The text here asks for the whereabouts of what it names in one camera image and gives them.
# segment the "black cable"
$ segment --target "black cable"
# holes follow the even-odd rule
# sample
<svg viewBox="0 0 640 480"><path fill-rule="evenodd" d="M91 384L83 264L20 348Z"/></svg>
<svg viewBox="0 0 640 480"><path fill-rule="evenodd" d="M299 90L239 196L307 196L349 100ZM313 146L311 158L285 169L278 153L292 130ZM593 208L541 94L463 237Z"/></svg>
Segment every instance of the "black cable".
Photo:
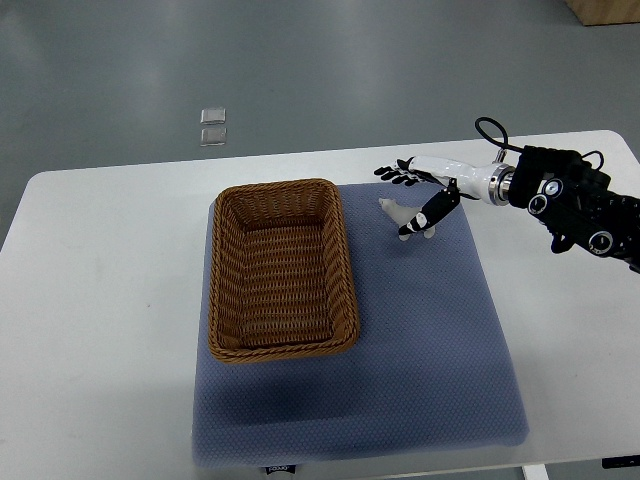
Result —
<svg viewBox="0 0 640 480"><path fill-rule="evenodd" d="M493 125L494 127L496 127L498 130L500 130L500 133L502 134L502 142L499 142L499 141L491 138L487 134L487 132L485 132L482 129L482 127L480 126L480 124L482 122L488 122L491 125ZM504 129L504 127L502 125L500 125L493 118L490 118L490 117L480 117L480 118L478 118L476 120L476 130L478 131L478 133L480 135L482 135L482 138L484 138L486 141L488 141L489 143L492 143L493 145L495 145L497 147L504 148L505 150L513 150L514 152L518 152L518 153L524 152L523 148L516 147L515 145L509 145L509 136L507 135L507 131Z"/></svg>
<svg viewBox="0 0 640 480"><path fill-rule="evenodd" d="M592 150L589 153L585 153L582 158L587 158L589 155L598 155L600 157L600 165L596 168L596 171L599 171L604 166L604 155L600 150Z"/></svg>

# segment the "wicker basket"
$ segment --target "wicker basket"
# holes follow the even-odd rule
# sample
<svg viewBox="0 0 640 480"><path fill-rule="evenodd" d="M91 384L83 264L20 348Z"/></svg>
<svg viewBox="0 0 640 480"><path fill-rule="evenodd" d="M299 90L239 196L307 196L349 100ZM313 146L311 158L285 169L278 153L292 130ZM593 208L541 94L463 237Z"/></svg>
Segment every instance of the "wicker basket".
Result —
<svg viewBox="0 0 640 480"><path fill-rule="evenodd" d="M217 198L209 348L225 363L327 355L360 330L337 187L243 185Z"/></svg>

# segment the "blue mat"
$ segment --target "blue mat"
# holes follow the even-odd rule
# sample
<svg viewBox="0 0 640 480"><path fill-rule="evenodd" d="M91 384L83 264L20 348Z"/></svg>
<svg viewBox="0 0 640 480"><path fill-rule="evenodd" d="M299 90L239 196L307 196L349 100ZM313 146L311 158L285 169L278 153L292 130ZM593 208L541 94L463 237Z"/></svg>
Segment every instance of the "blue mat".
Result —
<svg viewBox="0 0 640 480"><path fill-rule="evenodd" d="M430 184L340 187L361 334L352 349L328 357L232 366L211 356L210 218L193 409L197 465L301 464L524 441L511 357L462 208L433 238L401 242L378 204L383 197L420 206L436 191Z"/></svg>

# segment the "white table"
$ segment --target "white table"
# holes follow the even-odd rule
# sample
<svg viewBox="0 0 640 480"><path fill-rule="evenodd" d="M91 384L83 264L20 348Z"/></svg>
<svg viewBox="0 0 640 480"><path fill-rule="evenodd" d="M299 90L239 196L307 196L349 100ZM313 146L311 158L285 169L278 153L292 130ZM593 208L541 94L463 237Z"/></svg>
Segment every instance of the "white table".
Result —
<svg viewBox="0 0 640 480"><path fill-rule="evenodd" d="M640 167L613 132L512 143L600 149L611 189L640 196ZM373 170L396 158L484 165L495 153L472 140L35 176L0 252L0 478L210 475L192 464L190 428L207 213L224 188L306 177L374 182ZM463 205L520 382L527 440L309 464L296 478L640 451L640 275L578 247L553 255L546 228L523 210ZM238 468L222 478L262 473Z"/></svg>

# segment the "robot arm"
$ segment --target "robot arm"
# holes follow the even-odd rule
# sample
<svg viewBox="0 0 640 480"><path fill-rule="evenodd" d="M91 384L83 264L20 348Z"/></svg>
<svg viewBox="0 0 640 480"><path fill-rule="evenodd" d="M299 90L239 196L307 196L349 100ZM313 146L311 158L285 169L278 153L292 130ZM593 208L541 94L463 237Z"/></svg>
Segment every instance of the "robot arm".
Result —
<svg viewBox="0 0 640 480"><path fill-rule="evenodd" d="M504 141L488 137L481 121L497 126ZM436 157L412 157L375 171L383 180L413 185L437 183L438 192L399 234L430 228L460 202L460 196L497 206L512 205L528 212L547 226L553 239L551 251L562 253L578 245L599 257L614 257L640 273L640 200L608 190L611 178L600 171L600 152L580 155L572 150L541 147L514 147L508 144L504 128L482 117L476 128L501 148L498 158L484 167ZM517 167L502 163L505 149L520 153ZM593 168L584 160L598 154L601 162Z"/></svg>

